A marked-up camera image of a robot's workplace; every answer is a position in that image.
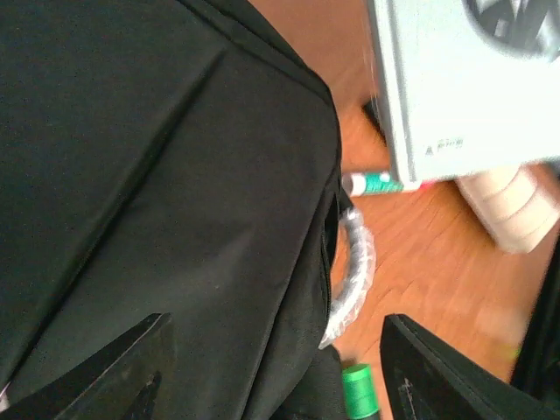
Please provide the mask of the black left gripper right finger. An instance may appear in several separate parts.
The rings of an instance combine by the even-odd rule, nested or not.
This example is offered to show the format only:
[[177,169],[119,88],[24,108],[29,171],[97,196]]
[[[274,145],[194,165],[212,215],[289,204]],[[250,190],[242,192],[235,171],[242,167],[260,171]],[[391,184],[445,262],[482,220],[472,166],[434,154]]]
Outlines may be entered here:
[[381,367],[394,419],[558,419],[404,314],[385,317]]

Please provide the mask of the grey book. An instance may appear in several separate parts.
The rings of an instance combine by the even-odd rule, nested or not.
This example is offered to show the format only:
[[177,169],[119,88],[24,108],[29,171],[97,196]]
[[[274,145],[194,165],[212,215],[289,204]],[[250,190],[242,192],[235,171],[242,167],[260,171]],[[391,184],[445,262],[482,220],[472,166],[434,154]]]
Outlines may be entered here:
[[371,1],[367,11],[398,179],[558,159],[558,2]]

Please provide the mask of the green black highlighter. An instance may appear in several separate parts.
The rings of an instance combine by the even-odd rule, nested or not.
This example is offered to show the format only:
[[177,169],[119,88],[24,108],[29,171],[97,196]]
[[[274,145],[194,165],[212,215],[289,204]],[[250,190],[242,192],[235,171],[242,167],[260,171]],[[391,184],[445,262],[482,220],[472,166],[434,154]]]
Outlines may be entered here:
[[381,418],[381,410],[369,364],[361,363],[344,368],[342,370],[342,386],[348,419],[374,420]]

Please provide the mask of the white green glue stick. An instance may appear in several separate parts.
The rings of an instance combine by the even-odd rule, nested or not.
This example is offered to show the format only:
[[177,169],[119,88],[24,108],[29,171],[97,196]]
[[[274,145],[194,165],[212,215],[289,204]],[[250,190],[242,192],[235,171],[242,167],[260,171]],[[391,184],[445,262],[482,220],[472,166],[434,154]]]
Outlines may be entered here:
[[399,193],[404,190],[403,185],[393,180],[386,171],[346,173],[341,181],[343,189],[351,197]]

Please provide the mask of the black student backpack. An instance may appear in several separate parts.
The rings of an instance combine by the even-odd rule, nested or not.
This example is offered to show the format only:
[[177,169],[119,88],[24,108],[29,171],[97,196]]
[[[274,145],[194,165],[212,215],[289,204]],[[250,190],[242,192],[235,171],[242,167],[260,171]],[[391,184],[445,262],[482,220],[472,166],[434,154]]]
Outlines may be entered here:
[[167,419],[344,419],[328,86],[247,1],[1,4],[1,413],[169,313]]

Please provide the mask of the beige pencil case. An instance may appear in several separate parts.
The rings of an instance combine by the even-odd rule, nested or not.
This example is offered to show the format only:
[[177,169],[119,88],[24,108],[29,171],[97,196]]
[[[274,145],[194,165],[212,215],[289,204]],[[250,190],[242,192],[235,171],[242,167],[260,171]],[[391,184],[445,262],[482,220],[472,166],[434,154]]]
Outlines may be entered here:
[[504,166],[458,178],[461,195],[496,245],[529,253],[559,221],[559,202],[525,166]]

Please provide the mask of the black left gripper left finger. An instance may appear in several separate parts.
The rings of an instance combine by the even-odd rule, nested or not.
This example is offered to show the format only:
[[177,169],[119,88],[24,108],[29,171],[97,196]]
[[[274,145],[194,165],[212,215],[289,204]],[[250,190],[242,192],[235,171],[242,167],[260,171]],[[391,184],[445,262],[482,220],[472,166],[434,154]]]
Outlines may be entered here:
[[151,314],[1,418],[167,419],[174,368],[172,316]]

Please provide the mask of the pink black highlighter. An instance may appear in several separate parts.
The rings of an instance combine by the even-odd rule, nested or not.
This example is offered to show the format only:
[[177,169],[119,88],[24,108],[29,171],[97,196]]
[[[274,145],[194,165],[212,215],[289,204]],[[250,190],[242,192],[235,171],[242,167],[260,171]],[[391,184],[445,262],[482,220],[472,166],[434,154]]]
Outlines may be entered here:
[[424,181],[418,187],[418,190],[422,191],[422,190],[428,189],[428,188],[434,186],[436,183],[437,183],[436,181],[431,181],[431,180],[430,181]]

